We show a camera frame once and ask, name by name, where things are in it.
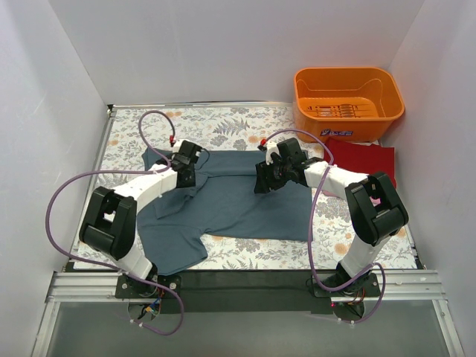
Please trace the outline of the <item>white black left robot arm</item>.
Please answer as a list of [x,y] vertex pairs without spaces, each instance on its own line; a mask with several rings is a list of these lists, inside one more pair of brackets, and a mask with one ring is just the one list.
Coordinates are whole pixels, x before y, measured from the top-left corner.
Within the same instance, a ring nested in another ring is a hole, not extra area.
[[197,144],[180,140],[144,174],[112,189],[95,189],[80,227],[80,241],[127,274],[151,281],[157,268],[135,245],[137,215],[165,193],[193,187],[195,164],[202,150]]

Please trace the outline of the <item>blue-grey t-shirt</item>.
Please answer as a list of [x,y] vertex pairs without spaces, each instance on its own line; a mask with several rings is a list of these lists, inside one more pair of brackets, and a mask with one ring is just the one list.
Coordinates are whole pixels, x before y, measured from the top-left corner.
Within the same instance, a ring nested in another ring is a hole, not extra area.
[[243,238],[251,252],[257,251],[259,239],[307,240],[311,189],[291,182],[277,191],[254,193],[255,165],[262,159],[259,151],[212,152],[199,159],[195,186],[167,192],[138,214],[138,236],[160,274],[231,255],[225,244],[213,253],[202,240],[205,234]]

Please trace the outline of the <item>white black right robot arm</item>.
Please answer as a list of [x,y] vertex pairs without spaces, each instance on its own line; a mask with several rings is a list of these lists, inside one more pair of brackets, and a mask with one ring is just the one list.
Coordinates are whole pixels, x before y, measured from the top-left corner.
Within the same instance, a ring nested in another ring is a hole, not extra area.
[[261,140],[266,154],[256,164],[256,194],[279,190],[292,181],[343,199],[350,212],[355,237],[335,273],[318,287],[327,292],[355,288],[376,266],[375,258],[386,242],[407,225],[409,217],[390,177],[383,172],[356,173],[334,165],[333,160],[309,157],[296,138],[280,143]]

